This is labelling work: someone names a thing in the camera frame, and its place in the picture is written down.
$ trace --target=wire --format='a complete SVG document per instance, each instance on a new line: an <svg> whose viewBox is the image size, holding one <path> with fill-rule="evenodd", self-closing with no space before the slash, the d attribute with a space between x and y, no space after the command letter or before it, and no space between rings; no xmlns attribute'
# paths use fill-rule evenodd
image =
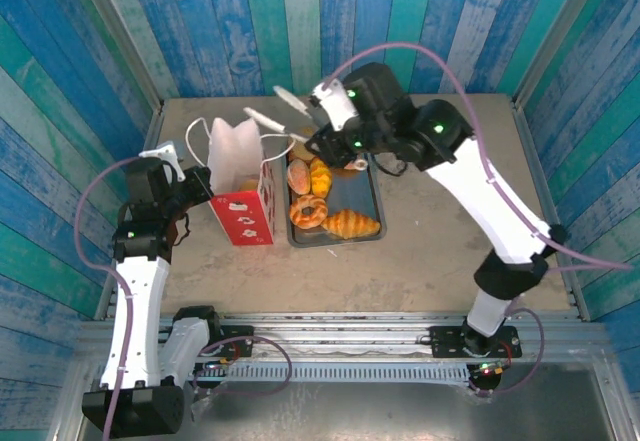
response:
<svg viewBox="0 0 640 441"><path fill-rule="evenodd" d="M533 364L533 367L527 373L527 375L524 378L522 378L520 381L518 381L516 384L514 384L513 386L509 386L508 388L491 389L491 390L480 389L475 384L473 384L473 382L471 380L469 380L469 387L471 389L473 389L476 392L476 394L478 394L480 396L489 396L491 394L507 394L507 393L510 393L512 391L515 391L516 389L524 386L527 382L529 382L529 380L531 378L533 378L533 375L536 374L536 371L538 371L538 368L542 364L542 357L544 356L544 348L545 348L545 344L546 344L546 341L545 341L545 338L544 338L544 327L542 326L542 320L540 319L540 316L538 316L534 311L532 311L529 308L514 309L513 311L509 312L508 315L512 316L512 315L518 314L518 313L527 313L527 314L531 315L531 317L534 319L534 321L538 325L538 331L540 333L540 349L538 350L538 357L536 358L536 361Z"/></svg>
<svg viewBox="0 0 640 441"><path fill-rule="evenodd" d="M451 68L447 65L447 63L445 63L445 61L440 56L438 56L436 53L434 53L430 49L425 48L424 46L420 46L419 44L404 43L404 42L383 43L377 46L373 46L369 49L365 49L364 51L361 51L360 53L353 56L351 59L345 61L340 66L338 66L335 69L335 71L331 73L329 77L326 78L325 82L322 85L322 89L327 89L329 87L329 84L334 79L336 79L340 75L340 73L342 73L342 71L344 71L346 68L351 66L356 61L366 56L369 56L372 53L389 49L389 48L402 48L402 49L412 49L414 51L419 51L425 54L426 56L428 56L429 58L431 58L433 61L435 61L435 63L442 69L442 71L449 77L449 79L451 79L453 86L456 88L456 91L462 98L462 101L465 107L467 108L467 111L471 118L471 125L473 126L473 129L475 132L474 134L476 137L476 141L478 143L480 161L482 163L482 168L484 169L484 172L487 175L487 182L494 187L494 189L498 192L498 194L504 200L507 206L509 206L509 208L516 215L516 217L520 221L522 221L522 223L524 223L524 225L531 231L531 234L533 236L536 236L538 239L540 239L542 242L544 242L548 246L554 248L556 251L567 254L573 258L579 259L580 261L584 261L585 263L591 263L591 265L593 266L599 266L600 269L624 269L624 270L633 269L633 267L629 264L605 261L603 259L593 258L591 256L578 253L577 251L567 248L566 246L563 246L559 243L556 243L551 238L543 235L538 231L538 228L531 221L529 221L529 219L524 215L522 211L520 211L518 206L516 206L513 200L509 197L509 195L504 191L504 189L502 189L500 184L497 182L495 174L493 173L493 170L489 163L489 156L487 154L487 148L484 141L484 134L480 126L480 120L478 119L478 115L476 114L476 111L473 108L471 99L465 93L464 87L462 86L460 81L458 81L455 74L453 73ZM566 268L564 271L579 271L581 269L584 269L584 267L581 265L565 266L564 268Z"/></svg>
<svg viewBox="0 0 640 441"><path fill-rule="evenodd" d="M107 410L107 417L104 422L104 428L102 430L102 440L108 441L109 436L111 434L111 426L113 425L113 416L116 411L116 406L118 404L118 396L120 395L120 388L122 387L122 378L124 377L125 368L127 364L127 352L129 351L129 342L131 341L131 330L133 329L133 295L131 294L131 289L129 289L129 285L126 280L118 273L115 269L113 269L109 265L101 265L95 264L87 258L84 249L82 248L82 243L80 242L80 219L82 217L82 209L84 208L85 203L87 202L87 198L91 191L98 185L100 181L104 179L112 171L115 171L133 161L140 159L138 157L135 158L127 158L122 161L118 161L117 163L109 166L107 169L102 171L98 176L95 177L87 189L85 189L82 196L80 196L80 200L78 201L78 207L76 208L76 216L73 223L73 242L76 246L76 251L78 252L78 257L80 260L86 264L91 269L96 269L100 271L104 271L107 274L110 274L114 277L120 289L124 293L124 300L126 302L127 307L127 319L125 325L124 336L122 338L122 349L120 351L120 358L118 360L118 372L116 373L116 382L113 386L113 392L111 393L111 401L109 402L109 408Z"/></svg>
<svg viewBox="0 0 640 441"><path fill-rule="evenodd" d="M286 389L287 386L289 386L289 382L291 381L291 376L293 376L293 362L291 361L291 358L289 357L289 355L287 354L287 352L284 350L284 348L282 346L280 346L278 343L276 343L275 341L272 341L268 338L263 338L262 336L234 336L232 338L227 338L227 339L223 339L221 341L215 342L205 348L202 349L202 351L200 351L200 355L206 355L208 354L207 351L210 350L214 350L220 346L224 346L225 344L233 344L236 341L258 341L258 342L262 342L262 343L267 343L270 344L271 346L273 346L274 348L276 348L278 351L280 351L280 353L282 353L282 356L284 356L284 359L287 361L287 375L284 378L284 380L282 380L282 382L280 384L278 384L278 386L276 386L273 389L270 389L268 391L228 391L228 390L222 390L222 391L217 391L218 394L237 394L239 396L249 396L249 397L262 397L262 396L270 396L272 394L276 394L279 393L280 391L283 391L284 389ZM202 373L205 370L199 371L195 374L195 376L193 377L193 381L192 381L192 385L194 390L198 390L198 378L202 375Z"/></svg>
<svg viewBox="0 0 640 441"><path fill-rule="evenodd" d="M193 156L193 159L196 160L196 163L198 163L200 166L204 166L204 163L200 160L196 153L193 152L193 148L191 147L191 143L189 142L189 134L191 133L193 127L198 123L203 123L204 132L207 133L208 138L211 138L211 130L207 129L207 120L204 118L198 118L194 119L187 127L187 131L184 133L184 143L187 145L187 149L189 150L189 153L191 153L191 156Z"/></svg>

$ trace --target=metal frame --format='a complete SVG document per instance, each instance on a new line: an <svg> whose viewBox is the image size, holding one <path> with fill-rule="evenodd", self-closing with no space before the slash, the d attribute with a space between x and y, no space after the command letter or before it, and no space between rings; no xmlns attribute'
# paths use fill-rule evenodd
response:
<svg viewBox="0 0 640 441"><path fill-rule="evenodd" d="M547 69L586 2L587 0L566 0L560 9L560 14L551 29L549 29L513 96L519 106L524 106L533 94L545 69Z"/></svg>

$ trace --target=teal wooden plank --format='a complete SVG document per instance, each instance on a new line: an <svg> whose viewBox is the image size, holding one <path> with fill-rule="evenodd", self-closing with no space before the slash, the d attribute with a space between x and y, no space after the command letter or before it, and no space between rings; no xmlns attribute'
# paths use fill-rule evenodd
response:
<svg viewBox="0 0 640 441"><path fill-rule="evenodd" d="M284 0L249 0L265 91L293 90Z"/></svg>
<svg viewBox="0 0 640 441"><path fill-rule="evenodd" d="M96 171L2 69L0 117L78 190L83 191L96 177ZM107 219L115 222L121 202L108 186L101 183L89 199Z"/></svg>
<svg viewBox="0 0 640 441"><path fill-rule="evenodd" d="M539 0L502 0L476 62L469 93L495 92Z"/></svg>
<svg viewBox="0 0 640 441"><path fill-rule="evenodd" d="M0 430L0 439L2 441L45 441L48 431L35 429L16 429L13 431Z"/></svg>
<svg viewBox="0 0 640 441"><path fill-rule="evenodd" d="M549 178L549 190L556 203L640 116L639 97L640 74L620 93Z"/></svg>
<svg viewBox="0 0 640 441"><path fill-rule="evenodd" d="M103 284L105 273L96 271L80 261L72 243L73 227L56 215L35 196L0 171L0 222L28 240L50 252L92 281ZM17 213L29 213L20 216ZM89 259L100 264L111 264L111 258L86 238L83 248Z"/></svg>
<svg viewBox="0 0 640 441"><path fill-rule="evenodd" d="M3 224L0 247L0 274L93 318L101 286Z"/></svg>
<svg viewBox="0 0 640 441"><path fill-rule="evenodd" d="M80 192L0 118L0 170L72 225ZM111 253L114 226L89 202L80 233L104 253Z"/></svg>
<svg viewBox="0 0 640 441"><path fill-rule="evenodd" d="M100 33L93 25L80 0L55 0L60 10L67 16L69 23L84 41L98 68L116 93L135 127L145 135L151 121L151 109L147 102L140 102L133 87L104 44Z"/></svg>
<svg viewBox="0 0 640 441"><path fill-rule="evenodd" d="M569 242L583 249L640 207L640 164L624 175L569 226Z"/></svg>
<svg viewBox="0 0 640 441"><path fill-rule="evenodd" d="M64 61L73 67L84 85L91 91L95 99L102 108L109 113L114 121L122 123L123 132L126 133L123 139L137 139L139 149L144 137L142 133L135 129L133 120L120 98L109 84L105 73L102 72L95 59L91 55L87 44L79 36L69 19L61 11L55 0L3 0L3 4L9 7L8 12L13 13L5 16L7 22L18 30L18 26L23 25L22 33L28 36L25 44L29 46L34 54L34 45L39 42L35 38L34 26L41 23L45 27L48 36L54 41L56 48L64 56ZM15 12L22 5L20 10L25 17L15 17Z"/></svg>
<svg viewBox="0 0 640 441"><path fill-rule="evenodd" d="M140 89L140 84L138 83L138 80L136 79L136 77L133 75L133 72L129 68L129 63L127 63L127 61L124 59L124 56L122 55L122 51L120 51L120 47L116 43L115 39L113 39L113 36L109 31L109 28L107 28L107 25L104 23L104 20L102 19L102 16L98 12L95 4L93 4L92 0L80 0L80 3L82 4L82 7L84 8L84 10L87 12L87 16L89 16L89 18L91 19L91 24L93 24L93 26L98 30L98 33L102 38L102 41L104 42L105 46L111 53L111 56L113 57L114 61L118 64L120 71L125 76L125 78L127 78L127 82L129 83L131 88L134 90L134 93L138 98L138 101L140 102L143 109L145 110L145 114L147 118L151 119L151 117L153 116L153 107L149 104L149 100L146 98L146 96L142 92L142 89Z"/></svg>
<svg viewBox="0 0 640 441"><path fill-rule="evenodd" d="M73 349L0 327L0 378L62 386Z"/></svg>
<svg viewBox="0 0 640 441"><path fill-rule="evenodd" d="M420 44L442 59L449 57L464 2L465 0L429 0ZM442 69L438 65L424 55L416 58L410 84L412 93L436 93L441 80Z"/></svg>
<svg viewBox="0 0 640 441"><path fill-rule="evenodd" d="M557 170L567 155L589 133L593 125L638 73L640 73L640 29L631 37L593 89L578 105L564 128L559 128L554 134L553 142L549 143L548 149L538 151L540 163L547 178ZM558 114L561 115L561 113L561 108L558 106ZM562 117L558 119L559 124L563 119Z"/></svg>
<svg viewBox="0 0 640 441"><path fill-rule="evenodd" d="M540 98L549 87L551 81L555 78L565 58L573 49L578 38L581 37L587 24L590 23L592 16L601 6L602 1L603 0L587 0L585 5L582 7L580 14L578 14L578 17L571 25L571 28L569 28L569 31L562 40L560 47L553 55L551 61L549 61L549 65L545 68L540 81L538 81L533 93L531 93L531 96L527 100L527 104L525 106L525 112L528 116L527 119L529 119L530 115L535 111Z"/></svg>
<svg viewBox="0 0 640 441"><path fill-rule="evenodd" d="M513 95L566 0L540 0L497 91Z"/></svg>
<svg viewBox="0 0 640 441"><path fill-rule="evenodd" d="M236 95L211 0L176 0L176 3L189 32L191 46L207 87L207 95Z"/></svg>
<svg viewBox="0 0 640 441"><path fill-rule="evenodd" d="M640 46L639 29L640 0L628 0L616 14L593 52L588 58L582 60L582 68L564 91L558 103L551 110L547 110L548 121L542 123L541 127L532 133L538 153L540 153L543 169L545 168L546 153L555 143L558 132L566 127L595 86L600 83L600 89L594 93L595 99L593 100L594 103L598 103L600 96L607 92L611 83L622 80L624 86L625 80L629 82L633 79L637 73L635 70L638 63L640 63L640 56L637 52L638 46ZM609 66L611 69L608 76L605 76ZM626 71L621 72L617 77L616 71L621 70L621 67L626 67ZM620 86L615 88L611 90L613 97L610 96L609 100L615 99L615 92L620 92L622 89Z"/></svg>
<svg viewBox="0 0 640 441"><path fill-rule="evenodd" d="M591 319L596 320L640 299L640 256L627 263L634 267L632 271L611 271L582 290Z"/></svg>
<svg viewBox="0 0 640 441"><path fill-rule="evenodd" d="M59 396L60 388L56 386L0 379L0 429L49 429Z"/></svg>
<svg viewBox="0 0 640 441"><path fill-rule="evenodd" d="M89 319L4 276L0 304L0 326L68 348L73 348L81 323Z"/></svg>
<svg viewBox="0 0 640 441"><path fill-rule="evenodd" d="M418 43L429 0L393 0L388 41ZM408 49L390 49L384 62L393 70L400 86L409 91L416 53Z"/></svg>
<svg viewBox="0 0 640 441"><path fill-rule="evenodd" d="M22 88L42 113L60 130L74 148L96 171L102 171L115 163L113 155L105 146L110 146L118 157L124 157L128 149L119 142L121 132L115 126L90 118L89 124L58 89L55 82L33 57L20 38L0 17L0 66ZM127 186L122 171L109 176L107 184L121 200L128 198Z"/></svg>
<svg viewBox="0 0 640 441"><path fill-rule="evenodd" d="M295 94L308 94L322 79L320 0L284 0Z"/></svg>
<svg viewBox="0 0 640 441"><path fill-rule="evenodd" d="M353 56L356 0L320 0L322 76L328 76ZM342 73L351 72L351 67Z"/></svg>
<svg viewBox="0 0 640 441"><path fill-rule="evenodd" d="M212 0L238 96L264 94L249 0Z"/></svg>
<svg viewBox="0 0 640 441"><path fill-rule="evenodd" d="M389 32L392 0L356 0L356 22L353 39L353 54L384 43ZM384 61L384 51L370 54L353 63L357 69L367 63Z"/></svg>
<svg viewBox="0 0 640 441"><path fill-rule="evenodd" d="M485 45L501 1L466 0L464 3L447 64L465 87L471 81L474 67ZM439 92L455 92L453 83L448 76L442 77Z"/></svg>
<svg viewBox="0 0 640 441"><path fill-rule="evenodd" d="M111 0L138 50L161 99L178 97L178 88L167 66L140 0Z"/></svg>
<svg viewBox="0 0 640 441"><path fill-rule="evenodd" d="M640 254L640 210L634 211L581 251L590 256L618 262L624 262ZM604 274L605 271L577 273L582 287Z"/></svg>

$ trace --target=bread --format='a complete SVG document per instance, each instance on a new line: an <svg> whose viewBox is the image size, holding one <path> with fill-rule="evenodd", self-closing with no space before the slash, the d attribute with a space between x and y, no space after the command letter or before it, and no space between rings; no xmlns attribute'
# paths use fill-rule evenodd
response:
<svg viewBox="0 0 640 441"><path fill-rule="evenodd" d="M287 168L287 182L294 193L303 195L311 191L311 173L301 159L294 159Z"/></svg>
<svg viewBox="0 0 640 441"><path fill-rule="evenodd" d="M372 236L380 232L380 223L351 209L343 209L322 222L322 227L343 239Z"/></svg>
<svg viewBox="0 0 640 441"><path fill-rule="evenodd" d="M331 189L331 171L320 158L311 160L311 192L319 198L326 198Z"/></svg>
<svg viewBox="0 0 640 441"><path fill-rule="evenodd" d="M312 208L313 212L311 214L304 214L302 210L305 208ZM313 194L305 194L291 203L289 219L299 228L311 229L320 226L328 213L329 209L324 199L318 198Z"/></svg>

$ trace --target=donut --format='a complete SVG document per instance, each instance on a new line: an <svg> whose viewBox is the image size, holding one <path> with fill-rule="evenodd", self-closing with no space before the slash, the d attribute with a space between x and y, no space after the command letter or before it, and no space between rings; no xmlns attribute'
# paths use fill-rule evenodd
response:
<svg viewBox="0 0 640 441"><path fill-rule="evenodd" d="M305 208L313 208L313 212L311 214L304 214L302 210ZM324 199L318 198L313 194L300 196L291 203L291 207L289 208L289 218L291 222L300 229L311 229L320 226L328 213L329 209Z"/></svg>

